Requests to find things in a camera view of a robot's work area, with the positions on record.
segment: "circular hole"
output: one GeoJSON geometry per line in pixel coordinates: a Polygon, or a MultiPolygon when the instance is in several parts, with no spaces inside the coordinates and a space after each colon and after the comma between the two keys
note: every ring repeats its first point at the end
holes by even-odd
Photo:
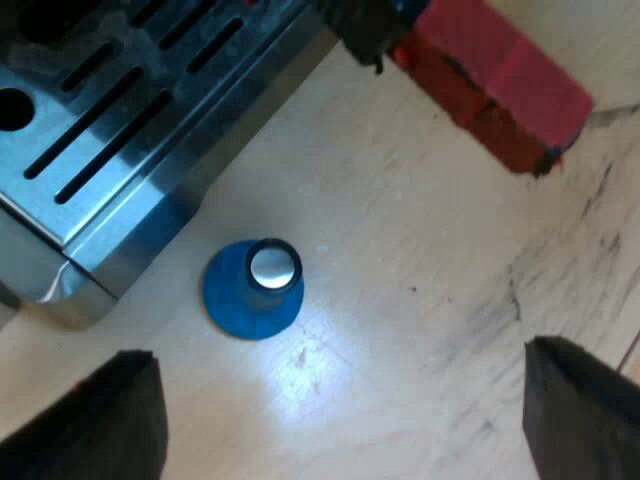
{"type": "Polygon", "coordinates": [[[35,114],[29,95],[15,88],[0,89],[0,130],[20,130],[31,123],[35,114]]]}

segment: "red block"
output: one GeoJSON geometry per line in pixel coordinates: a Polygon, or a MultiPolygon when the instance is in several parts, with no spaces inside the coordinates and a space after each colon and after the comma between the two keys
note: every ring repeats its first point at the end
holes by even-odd
{"type": "Polygon", "coordinates": [[[482,0],[432,0],[393,55],[461,127],[518,173],[545,173],[593,99],[482,0]]]}

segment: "stainless steel tray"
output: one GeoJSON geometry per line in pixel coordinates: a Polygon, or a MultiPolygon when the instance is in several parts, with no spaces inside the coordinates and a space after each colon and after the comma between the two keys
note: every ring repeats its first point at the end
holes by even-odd
{"type": "Polygon", "coordinates": [[[0,283],[100,318],[334,43],[306,0],[2,4],[0,283]]]}

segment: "wooden table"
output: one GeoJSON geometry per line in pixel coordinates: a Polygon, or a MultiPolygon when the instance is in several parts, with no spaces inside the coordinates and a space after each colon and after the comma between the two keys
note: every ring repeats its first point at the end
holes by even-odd
{"type": "Polygon", "coordinates": [[[640,5],[584,3],[500,2],[617,109],[564,168],[508,174],[400,72],[338,47],[108,318],[74,333],[24,309],[4,327],[0,438],[143,348],[166,391],[165,479],[535,478],[524,342],[561,334],[640,378],[640,5]],[[305,304],[283,334],[236,341],[203,309],[203,269],[264,236],[300,250],[305,304]]]}

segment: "metal grate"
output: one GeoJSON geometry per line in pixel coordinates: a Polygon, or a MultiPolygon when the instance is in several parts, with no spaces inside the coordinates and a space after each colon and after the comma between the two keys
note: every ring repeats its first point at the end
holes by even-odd
{"type": "Polygon", "coordinates": [[[306,7],[30,2],[0,26],[1,38],[13,39],[0,41],[1,83],[35,107],[24,128],[0,131],[0,200],[64,248],[151,172],[306,7]]]}

